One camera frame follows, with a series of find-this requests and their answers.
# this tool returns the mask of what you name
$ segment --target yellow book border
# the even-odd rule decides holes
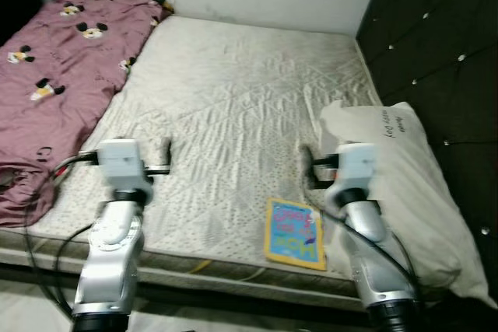
[[[276,260],[284,264],[292,264],[294,266],[301,266],[306,268],[312,268],[314,270],[325,271],[327,270],[327,263],[325,261],[324,255],[324,245],[323,245],[323,232],[321,229],[321,218],[318,218],[315,222],[317,225],[317,249],[318,249],[318,262],[316,264],[312,262],[307,262],[305,260],[299,260],[297,258],[283,256],[282,254],[274,254],[270,252],[270,235],[272,231],[272,202],[279,202],[281,204],[291,204],[299,206],[300,208],[308,208],[314,211],[310,205],[301,204],[299,202],[283,200],[281,198],[269,197],[266,203],[266,230],[265,230],[265,256],[269,260]]]

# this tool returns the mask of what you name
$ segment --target white pillow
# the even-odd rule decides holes
[[[379,201],[422,284],[449,288],[460,297],[481,299],[496,308],[488,296],[472,234],[450,196],[415,111],[407,103],[343,108],[335,101],[321,111],[321,130],[322,144],[336,138],[377,146],[377,172],[369,197]]]

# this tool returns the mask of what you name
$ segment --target black cable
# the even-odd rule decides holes
[[[388,252],[386,252],[384,249],[382,249],[380,246],[378,246],[374,241],[370,240],[368,237],[362,235],[358,231],[356,231],[353,227],[350,225],[346,224],[342,219],[339,217],[336,217],[335,215],[330,214],[327,212],[325,209],[321,208],[319,204],[314,204],[313,201],[307,196],[306,190],[303,188],[304,191],[304,198],[308,200],[308,203],[310,203],[312,208],[316,208],[318,210],[323,211],[327,217],[329,217],[334,223],[339,224],[341,227],[343,227],[346,231],[352,233],[354,236],[358,237],[359,239],[363,240],[365,243],[367,243],[369,246],[371,246],[376,252],[378,252],[384,259],[386,259],[390,264],[392,264],[396,269],[403,275],[403,277],[409,282],[409,284],[413,287],[416,297],[422,297],[422,295],[419,292],[419,280],[416,278],[415,273],[410,274],[403,266],[400,265],[399,262],[396,261],[396,259],[393,258],[392,255],[390,255]]]
[[[38,280],[38,286],[40,287],[41,291],[44,293],[45,297],[52,301],[63,313],[66,315],[69,319],[72,319],[72,310],[71,308],[67,309],[62,305],[58,300],[57,297],[52,293],[52,291],[47,287],[46,281],[44,276],[41,274],[40,268],[38,267],[38,263],[36,258],[34,257],[33,254],[33,244],[31,243],[31,238],[30,238],[30,233],[28,231],[28,214],[30,207],[34,203],[34,198],[37,197],[37,194],[33,194],[32,196],[32,201],[26,205],[24,209],[24,241],[26,243],[26,248],[29,254],[29,259],[30,259],[30,265],[31,268],[33,269],[33,273],[35,277]]]
[[[50,178],[54,178],[56,176],[56,173],[63,167],[69,166],[73,163],[77,163],[78,161],[90,161],[92,163],[96,163],[97,162],[96,152],[95,151],[81,152],[77,156],[72,156],[65,159],[64,161],[62,161],[62,163],[60,163],[54,168],[54,171],[51,172],[50,174]],[[33,244],[31,243],[30,232],[28,229],[28,215],[30,213],[31,207],[35,203],[36,199],[39,197],[40,189],[41,187],[31,195],[30,202],[26,204],[26,207],[24,208],[24,242],[26,244],[26,251],[29,254],[28,258],[30,261],[30,266],[38,281],[38,285],[43,294],[45,295],[45,297],[50,301],[52,301],[62,311],[62,313],[64,313],[64,315],[66,315],[69,319],[72,319],[71,307],[69,307],[68,303],[65,301],[64,298],[62,298],[62,301],[60,301],[58,297],[56,297],[54,293],[52,293],[52,291],[48,288],[47,282],[40,271],[37,260],[33,253]]]
[[[395,238],[395,240],[398,242],[399,247],[401,248],[403,252],[403,257],[406,260],[406,263],[408,264],[408,269],[410,270],[410,273],[412,274],[415,282],[412,284],[412,287],[415,291],[416,299],[419,302],[419,308],[421,312],[425,312],[425,302],[423,301],[423,294],[422,294],[422,287],[420,286],[419,282],[419,277],[415,273],[415,267],[413,266],[412,259],[410,258],[408,251],[406,250],[405,246],[403,245],[402,241],[399,239],[399,237],[394,233],[391,232],[392,236]]]
[[[54,283],[55,283],[55,293],[58,297],[58,301],[67,309],[70,309],[72,311],[71,306],[68,304],[68,301],[66,300],[64,296],[64,292],[62,291],[61,287],[61,279],[60,279],[60,259],[62,256],[62,252],[64,252],[64,249],[67,247],[67,245],[75,238],[77,235],[85,232],[88,230],[92,225],[86,225],[82,229],[79,229],[78,231],[74,232],[70,237],[64,240],[62,245],[59,247],[57,254],[55,255],[55,260],[54,260]]]

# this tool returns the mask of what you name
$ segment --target mattress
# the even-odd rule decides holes
[[[179,16],[162,22],[83,147],[136,138],[146,163],[158,164],[163,139],[172,138],[172,172],[155,178],[145,210],[141,281],[361,309],[333,256],[315,271],[263,252],[266,201],[305,202],[298,146],[318,154],[317,120],[333,100],[380,103],[351,37]],[[319,201],[321,192],[313,194]],[[30,227],[40,264],[50,267],[61,240],[91,223],[108,198],[98,167],[77,165]],[[27,264],[22,229],[2,229],[0,247],[1,262]],[[64,270],[80,271],[86,249],[81,235]]]

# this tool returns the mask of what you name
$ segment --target pink blanket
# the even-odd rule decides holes
[[[125,84],[165,0],[53,0],[0,47],[0,225],[52,206],[50,172]]]

